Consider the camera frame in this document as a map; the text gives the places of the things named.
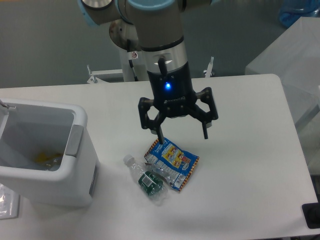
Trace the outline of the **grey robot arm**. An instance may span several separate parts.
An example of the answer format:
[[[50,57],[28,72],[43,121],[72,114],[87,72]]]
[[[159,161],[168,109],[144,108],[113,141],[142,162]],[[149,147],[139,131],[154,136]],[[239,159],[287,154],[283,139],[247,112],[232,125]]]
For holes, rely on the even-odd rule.
[[[135,27],[145,60],[153,99],[142,97],[138,111],[143,129],[164,142],[161,124],[166,118],[191,116],[206,131],[218,119],[213,91],[193,89],[180,14],[206,5],[205,0],[80,0],[90,24],[123,20]]]

